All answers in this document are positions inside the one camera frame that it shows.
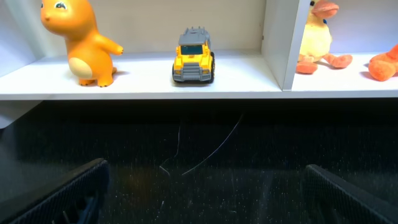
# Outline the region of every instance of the gray truck roof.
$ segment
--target gray truck roof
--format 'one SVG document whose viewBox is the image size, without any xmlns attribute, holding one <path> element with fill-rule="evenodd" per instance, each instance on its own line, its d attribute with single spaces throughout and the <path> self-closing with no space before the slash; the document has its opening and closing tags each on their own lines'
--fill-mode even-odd
<svg viewBox="0 0 398 224">
<path fill-rule="evenodd" d="M 205 28 L 191 28 L 186 29 L 184 34 L 180 35 L 180 40 L 178 42 L 179 45 L 201 45 L 209 40 L 210 42 L 210 35 L 205 30 Z"/>
</svg>

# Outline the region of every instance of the toy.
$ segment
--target toy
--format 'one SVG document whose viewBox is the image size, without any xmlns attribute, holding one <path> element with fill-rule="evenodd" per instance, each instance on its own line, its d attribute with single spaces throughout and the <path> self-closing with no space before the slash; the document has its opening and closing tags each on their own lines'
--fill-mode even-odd
<svg viewBox="0 0 398 224">
<path fill-rule="evenodd" d="M 314 62 L 321 59 L 335 68 L 346 68 L 352 62 L 351 55 L 336 57 L 329 54 L 332 38 L 325 19 L 333 17 L 338 10 L 338 5 L 327 0 L 311 1 L 296 66 L 297 73 L 313 74 L 318 69 Z"/>
<path fill-rule="evenodd" d="M 387 53 L 374 56 L 369 63 L 369 72 L 379 81 L 393 77 L 398 72 L 398 45 Z"/>
<path fill-rule="evenodd" d="M 185 81 L 212 83 L 215 56 L 210 50 L 210 34 L 205 28 L 187 28 L 180 36 L 178 44 L 172 70 L 173 80 L 176 83 Z"/>
<path fill-rule="evenodd" d="M 88 0 L 43 0 L 41 21 L 50 32 L 65 38 L 69 68 L 87 86 L 97 80 L 113 83 L 116 68 L 109 54 L 121 55 L 123 47 L 102 36 Z"/>
</svg>

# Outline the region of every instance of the toy eye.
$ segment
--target toy eye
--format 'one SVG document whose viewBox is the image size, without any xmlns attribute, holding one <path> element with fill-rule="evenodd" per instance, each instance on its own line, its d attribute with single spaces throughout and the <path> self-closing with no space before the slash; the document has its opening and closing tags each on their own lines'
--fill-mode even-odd
<svg viewBox="0 0 398 224">
<path fill-rule="evenodd" d="M 64 9 L 67 9 L 67 6 L 63 3 L 63 2 L 57 2 L 57 3 L 55 3 L 55 7 L 56 8 L 64 8 Z"/>
</svg>

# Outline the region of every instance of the orange duck beak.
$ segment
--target orange duck beak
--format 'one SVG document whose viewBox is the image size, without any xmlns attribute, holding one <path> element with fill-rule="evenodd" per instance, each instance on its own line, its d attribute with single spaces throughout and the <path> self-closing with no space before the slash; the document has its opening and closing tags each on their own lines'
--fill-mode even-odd
<svg viewBox="0 0 398 224">
<path fill-rule="evenodd" d="M 315 4 L 312 13 L 321 19 L 328 19 L 333 17 L 338 10 L 339 7 L 335 3 L 321 0 Z"/>
</svg>

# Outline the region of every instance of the toy head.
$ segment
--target toy head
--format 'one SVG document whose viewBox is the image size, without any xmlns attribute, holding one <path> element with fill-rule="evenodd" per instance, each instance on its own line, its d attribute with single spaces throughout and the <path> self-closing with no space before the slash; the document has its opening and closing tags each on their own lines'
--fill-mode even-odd
<svg viewBox="0 0 398 224">
<path fill-rule="evenodd" d="M 333 17 L 338 10 L 339 7 L 337 4 L 328 2 L 327 0 L 311 0 L 308 17 L 328 19 Z"/>
<path fill-rule="evenodd" d="M 65 37 L 96 29 L 88 0 L 42 0 L 41 20 L 47 30 Z"/>
</svg>

